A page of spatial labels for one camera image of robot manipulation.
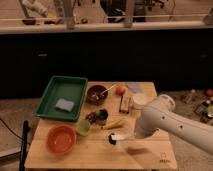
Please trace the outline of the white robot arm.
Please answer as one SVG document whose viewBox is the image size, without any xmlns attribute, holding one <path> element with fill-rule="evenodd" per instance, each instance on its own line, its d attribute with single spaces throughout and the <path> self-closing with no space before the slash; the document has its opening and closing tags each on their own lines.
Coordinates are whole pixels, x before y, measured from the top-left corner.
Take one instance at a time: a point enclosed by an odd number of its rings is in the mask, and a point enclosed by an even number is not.
<svg viewBox="0 0 213 171">
<path fill-rule="evenodd" d="M 147 103 L 135 121 L 134 136 L 147 138 L 161 129 L 213 155 L 213 126 L 175 114 L 174 108 L 175 101 L 165 94 Z"/>
</svg>

